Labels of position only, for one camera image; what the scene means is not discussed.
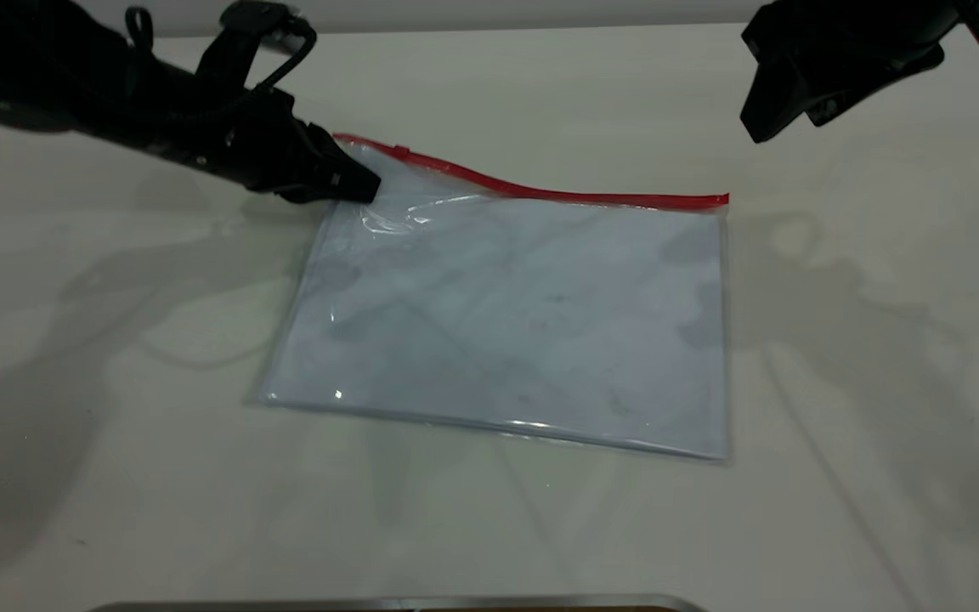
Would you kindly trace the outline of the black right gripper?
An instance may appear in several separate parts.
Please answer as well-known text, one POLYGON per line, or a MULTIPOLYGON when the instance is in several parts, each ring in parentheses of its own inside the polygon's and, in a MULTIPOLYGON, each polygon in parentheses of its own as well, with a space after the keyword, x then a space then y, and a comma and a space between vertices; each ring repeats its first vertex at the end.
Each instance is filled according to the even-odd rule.
POLYGON ((758 66, 739 113, 754 143, 769 142, 808 108, 823 127, 858 104, 868 74, 900 80, 959 23, 954 1, 773 1, 744 31, 758 66))

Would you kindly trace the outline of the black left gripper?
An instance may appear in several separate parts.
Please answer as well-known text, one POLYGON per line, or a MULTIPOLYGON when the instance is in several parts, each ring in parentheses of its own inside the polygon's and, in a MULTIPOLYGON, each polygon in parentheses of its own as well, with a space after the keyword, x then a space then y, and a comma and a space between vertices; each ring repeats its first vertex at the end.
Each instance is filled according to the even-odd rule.
POLYGON ((228 179, 252 191, 277 191, 291 204, 371 204, 376 172, 338 146, 326 129, 296 119, 292 96, 257 94, 244 75, 153 73, 149 109, 171 120, 152 124, 152 156, 228 179))

